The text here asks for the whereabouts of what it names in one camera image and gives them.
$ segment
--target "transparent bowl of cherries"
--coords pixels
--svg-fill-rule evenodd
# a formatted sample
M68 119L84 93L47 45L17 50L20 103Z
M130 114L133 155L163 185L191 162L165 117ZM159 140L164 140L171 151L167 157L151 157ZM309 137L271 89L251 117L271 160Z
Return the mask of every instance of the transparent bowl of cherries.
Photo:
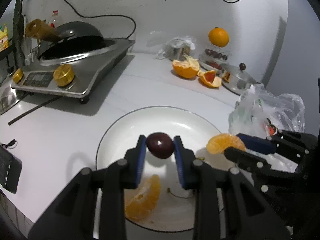
M199 64L206 70L215 70L219 75L222 72L220 64L226 63L230 56L229 51L214 46L205 49L204 53L199 55Z

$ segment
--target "plate rim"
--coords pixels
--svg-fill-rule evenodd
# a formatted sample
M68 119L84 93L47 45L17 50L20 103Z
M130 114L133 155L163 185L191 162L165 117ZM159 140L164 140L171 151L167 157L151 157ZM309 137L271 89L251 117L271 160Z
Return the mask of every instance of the plate rim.
M99 142L99 145L98 145L98 148L97 148L97 152L96 152L96 158L95 158L95 169L97 170L97 158L98 158L98 152L99 152L99 148L100 148L100 145L101 145L101 142L103 140L103 138L105 137L106 133L122 118L126 117L127 115L129 114L132 114L136 111L139 111L139 110L143 110L143 109L148 109L148 108L156 108L156 107L164 107L164 108L173 108L173 109L178 109L178 110L182 110L182 111L185 111L185 112L188 112L190 114L194 114L198 117L200 117L201 119L205 120L206 122L208 122L209 124L211 124L215 129L217 129L217 131L219 133L221 133L221 131L214 125L212 124L211 122L209 122L207 119L205 119L204 117L200 116L199 114L196 114L196 113L193 113L192 111L189 111L189 110L186 110L186 109L183 109L183 108L179 108L179 107L175 107L175 106L146 106L146 107L142 107L142 108L139 108L139 109L135 109L133 111L130 111L124 115L122 115L121 117L119 117L117 120L115 120L109 127L108 129L104 132L103 136L101 137L100 139L100 142ZM168 233L168 234L173 234L173 233L180 233L180 232L186 232L186 231L191 231L193 230L193 228L189 228L189 229L185 229L185 230L179 230L179 231L160 231L160 230L155 230L155 229L151 229L151 228L146 228L142 225L139 225L135 222L133 222L132 220L128 219L125 217L125 219L129 222L131 222L132 224L138 226L138 227L141 227L141 228L144 228L146 230L149 230L149 231L154 231L154 232L158 232L158 233Z

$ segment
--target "table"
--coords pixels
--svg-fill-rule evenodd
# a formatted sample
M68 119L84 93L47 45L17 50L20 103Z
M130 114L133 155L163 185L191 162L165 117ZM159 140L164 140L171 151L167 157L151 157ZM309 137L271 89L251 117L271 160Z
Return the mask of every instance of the table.
M95 169L98 144L108 127L122 115L146 106L175 106L194 112L228 132L228 115L238 96L224 87L209 89L172 72L167 59L128 54L99 84L86 105L61 98L8 122L52 96L35 94L0 116L0 139L18 144L9 151L22 161L16 194L0 189L32 222L82 167ZM128 239L191 239L191 232L155 233L127 223Z

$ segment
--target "white plate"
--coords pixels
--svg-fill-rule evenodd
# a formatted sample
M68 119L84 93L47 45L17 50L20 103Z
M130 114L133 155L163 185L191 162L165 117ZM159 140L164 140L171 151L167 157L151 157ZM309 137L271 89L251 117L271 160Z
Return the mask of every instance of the white plate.
M185 148L193 150L198 157L205 157L212 166L223 170L234 166L224 155L213 156L205 149L208 140L220 134L214 125L186 110L155 106L128 113L110 126L98 148L97 169L103 169L123 158L127 149L136 146L140 134L147 137L154 132L167 133L171 138L180 135ZM148 178L153 174L159 175L161 179L161 194L157 206L148 218L133 222L141 227L162 232L192 229L195 198L182 199L167 193L167 188L170 187L179 196L190 194L183 190L178 182L174 154L166 160L160 160L147 149L142 177Z

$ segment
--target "bottle with red cap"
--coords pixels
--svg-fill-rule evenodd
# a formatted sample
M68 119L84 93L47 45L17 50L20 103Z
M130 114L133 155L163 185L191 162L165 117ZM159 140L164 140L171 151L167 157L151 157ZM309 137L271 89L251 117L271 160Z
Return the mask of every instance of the bottle with red cap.
M52 28L56 28L63 24L62 18L58 15L58 10L52 12L52 17L48 23Z

